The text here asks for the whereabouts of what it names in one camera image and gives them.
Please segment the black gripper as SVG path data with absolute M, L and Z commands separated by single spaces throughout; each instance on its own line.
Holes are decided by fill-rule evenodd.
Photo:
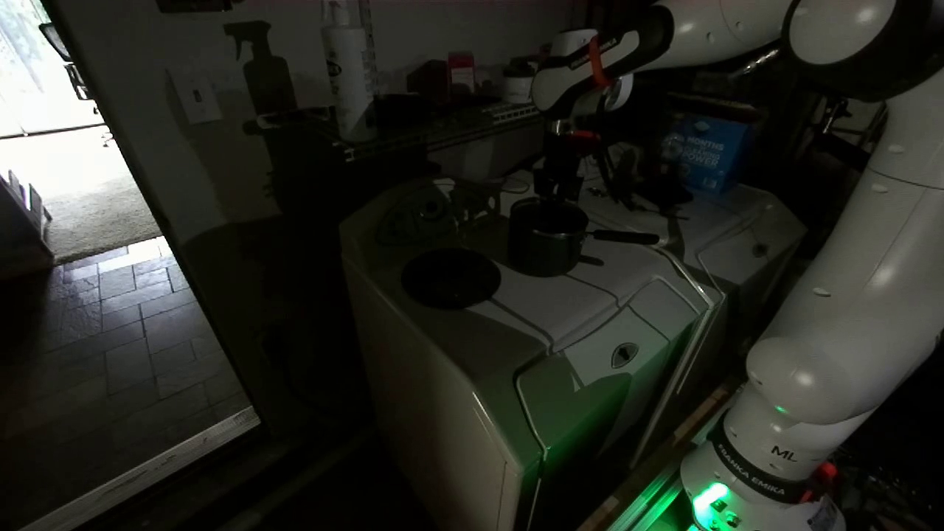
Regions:
M 597 131 L 574 121 L 551 121 L 543 151 L 540 192 L 547 196 L 577 196 L 581 189 L 579 165 L 597 151 Z

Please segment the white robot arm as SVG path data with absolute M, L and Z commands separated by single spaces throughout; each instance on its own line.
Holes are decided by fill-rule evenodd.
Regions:
M 563 37 L 531 103 L 616 105 L 638 71 L 774 47 L 815 86 L 889 105 L 833 236 L 748 354 L 736 401 L 680 466 L 695 531 L 848 531 L 827 459 L 944 331 L 944 0 L 655 0 Z

